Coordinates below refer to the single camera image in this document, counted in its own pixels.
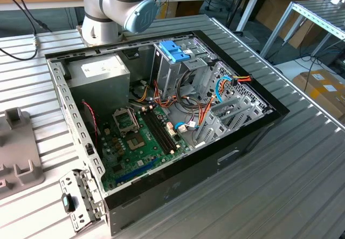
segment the floor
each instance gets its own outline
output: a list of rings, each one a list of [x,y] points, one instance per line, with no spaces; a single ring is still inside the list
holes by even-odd
[[[227,10],[226,8],[229,7],[229,1],[212,1],[210,4],[210,10],[205,10],[205,7],[208,6],[208,3],[205,2],[200,10],[200,14],[206,14],[209,17],[215,17],[220,22],[225,24],[227,18]],[[68,30],[73,29],[78,23],[80,24],[83,18],[83,9],[82,8],[58,8],[58,9],[41,9],[41,10],[32,10],[32,14],[35,18],[40,19],[44,23],[46,23],[52,31],[61,31],[61,30]],[[1,11],[0,18],[2,19],[0,23],[0,37],[9,37],[9,36],[19,36],[32,33],[31,27],[29,23],[27,23],[27,19],[23,15],[21,11]],[[232,22],[230,29],[234,30],[238,25],[240,20],[240,11],[237,12],[234,21]],[[244,29],[245,31],[249,31],[258,41],[259,44],[251,45],[253,49],[260,51],[266,41],[268,40],[269,36],[271,35],[271,30],[267,27],[263,26],[261,23],[257,21],[249,21]],[[45,32],[45,30],[37,28],[37,31]],[[305,47],[302,47],[302,51],[304,53],[310,53],[314,50],[317,46],[319,40],[316,40],[313,45],[308,47],[305,50]],[[333,38],[330,39],[327,44],[332,44],[336,42],[337,39]],[[273,52],[276,52],[280,46],[282,45],[283,40],[281,38],[277,38],[274,45],[272,46],[268,55],[271,55]],[[328,65],[331,62],[336,54],[328,54],[324,56],[321,61]],[[299,50],[295,49],[294,47],[286,44],[279,53],[275,54],[273,57],[270,58],[270,62],[272,64],[280,64],[295,58],[299,57]]]

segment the green motherboard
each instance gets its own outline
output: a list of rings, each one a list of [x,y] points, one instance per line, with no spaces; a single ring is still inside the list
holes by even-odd
[[[102,163],[106,169],[102,177],[105,191],[112,190],[189,150],[187,143],[178,134],[169,134],[166,127],[169,120],[160,107],[151,112],[133,111],[132,119],[133,117],[139,129],[125,135],[121,135],[119,127],[122,129],[133,124],[128,114],[119,115],[116,118],[118,124],[111,118],[100,125],[99,142],[102,143]],[[169,141],[174,143],[174,151],[163,148]]]

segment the slotted metal surface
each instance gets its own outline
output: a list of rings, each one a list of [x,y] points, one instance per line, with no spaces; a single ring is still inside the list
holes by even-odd
[[[327,0],[318,0],[294,2],[292,9],[337,38],[345,38],[345,8]]]
[[[146,32],[126,36],[134,39],[197,29],[209,35],[291,112],[253,152],[137,221],[118,238],[338,238],[345,230],[345,133],[341,125],[329,120],[207,16],[155,21]],[[76,31],[44,34],[39,39],[44,40],[43,52],[84,46]],[[0,39],[0,47],[29,56],[31,37]],[[0,114],[15,106],[30,112],[46,176],[41,185],[0,201],[0,235],[110,238],[103,222],[75,235],[64,213],[58,179],[71,169],[81,168],[81,163],[42,53],[20,63],[1,55],[0,64]]]

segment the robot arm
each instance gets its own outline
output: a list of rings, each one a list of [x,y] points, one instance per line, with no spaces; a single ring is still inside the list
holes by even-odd
[[[82,36],[90,45],[118,41],[122,28],[133,33],[146,30],[155,19],[154,0],[84,0]]]

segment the blue drive bay latch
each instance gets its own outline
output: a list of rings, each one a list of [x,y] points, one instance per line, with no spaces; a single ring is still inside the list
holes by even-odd
[[[182,62],[190,59],[190,55],[185,54],[181,47],[176,45],[172,40],[160,42],[160,46],[165,54],[174,62]]]

